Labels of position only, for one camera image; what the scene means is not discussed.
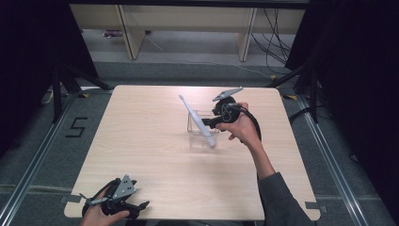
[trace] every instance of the wooden table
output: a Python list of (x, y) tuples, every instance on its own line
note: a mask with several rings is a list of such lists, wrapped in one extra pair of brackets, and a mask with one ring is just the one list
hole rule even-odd
[[(188, 112), (179, 98), (197, 110), (212, 110), (217, 87), (118, 86), (88, 151), (72, 194), (94, 195), (109, 181), (129, 174), (137, 192), (128, 202), (150, 201), (143, 219), (260, 220), (256, 170), (247, 147), (221, 132), (214, 149), (191, 149)], [(318, 210), (311, 184), (276, 89), (244, 90), (233, 95), (248, 102), (263, 132), (263, 145), (300, 206), (312, 220)], [(65, 215), (80, 218), (84, 200), (68, 202)]]

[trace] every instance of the metal rail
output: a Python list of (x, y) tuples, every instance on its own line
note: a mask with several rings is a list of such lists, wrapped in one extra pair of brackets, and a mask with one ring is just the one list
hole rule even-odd
[(46, 155), (48, 154), (49, 149), (53, 144), (56, 135), (58, 134), (58, 131), (65, 120), (65, 116), (68, 114), (68, 111), (71, 108), (73, 101), (76, 100), (77, 95), (78, 93), (72, 93), (67, 98), (66, 103), (64, 104), (65, 109), (63, 113), (60, 115), (58, 121), (56, 121), (51, 125), (49, 131), (47, 132), (46, 137), (44, 138), (38, 151), (36, 152), (35, 156), (30, 162), (28, 168), (26, 169), (24, 176), (13, 190), (7, 203), (1, 209), (1, 214), (0, 214), (1, 225), (8, 226), (11, 223), (12, 219), (14, 218), (15, 214), (17, 213), (18, 208), (20, 207), (21, 203), (24, 200), (27, 190), (29, 189), (36, 175), (38, 174), (40, 166), (43, 163)]
[[(298, 102), (302, 109), (309, 107), (305, 97), (302, 95), (298, 96)], [(354, 192), (352, 191), (352, 188), (346, 181), (343, 175), (343, 171), (335, 160), (334, 153), (330, 150), (326, 139), (324, 138), (323, 133), (320, 130), (319, 125), (317, 123), (314, 123), (309, 113), (305, 113), (305, 118), (309, 127), (311, 128), (311, 132), (313, 133), (313, 136), (317, 142), (317, 145), (319, 146), (322, 156), (326, 161), (329, 172), (331, 173), (331, 176), (338, 188), (338, 191), (341, 194), (341, 197), (343, 198), (343, 202), (346, 205), (348, 213), (352, 218), (354, 224), (357, 226), (369, 225), (361, 209), (361, 206)]]

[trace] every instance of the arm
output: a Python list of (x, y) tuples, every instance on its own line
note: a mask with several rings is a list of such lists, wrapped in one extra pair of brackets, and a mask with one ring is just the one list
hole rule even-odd
[[(247, 103), (239, 105), (248, 109)], [(216, 128), (228, 130), (231, 132), (230, 140), (237, 137), (248, 147), (259, 177), (258, 187), (264, 201), (266, 225), (313, 225), (291, 194), (281, 174), (275, 172), (252, 120), (241, 113), (234, 123), (219, 123)]]

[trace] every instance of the human hand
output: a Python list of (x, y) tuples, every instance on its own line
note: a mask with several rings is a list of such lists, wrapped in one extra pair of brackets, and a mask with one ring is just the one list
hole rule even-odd
[[(105, 195), (105, 191), (103, 191), (99, 196), (95, 199), (101, 199)], [(125, 219), (130, 215), (128, 210), (120, 211), (115, 215), (107, 216), (103, 213), (100, 204), (96, 204), (90, 206), (85, 213), (82, 221), (80, 222), (80, 226), (108, 226), (113, 223)]]
[[(248, 110), (248, 103), (238, 104)], [(243, 112), (240, 113), (238, 119), (235, 122), (219, 123), (216, 125), (216, 129), (227, 130), (231, 132), (229, 140), (237, 137), (248, 147), (261, 143), (255, 125), (253, 124), (252, 120)]]

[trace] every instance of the transparent box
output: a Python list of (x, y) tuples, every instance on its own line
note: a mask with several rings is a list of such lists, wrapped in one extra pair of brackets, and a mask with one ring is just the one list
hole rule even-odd
[[(194, 110), (200, 119), (212, 119), (215, 115), (212, 111), (201, 111), (201, 110)], [(217, 144), (217, 135), (219, 134), (218, 129), (211, 129), (209, 126), (206, 126), (211, 136), (214, 138), (215, 143)], [(215, 146), (211, 147), (208, 142), (208, 138), (204, 136), (196, 123), (191, 118), (190, 113), (188, 113), (188, 121), (187, 121), (187, 132), (188, 132), (188, 139), (190, 142), (190, 148), (195, 149), (210, 149), (214, 148)]]

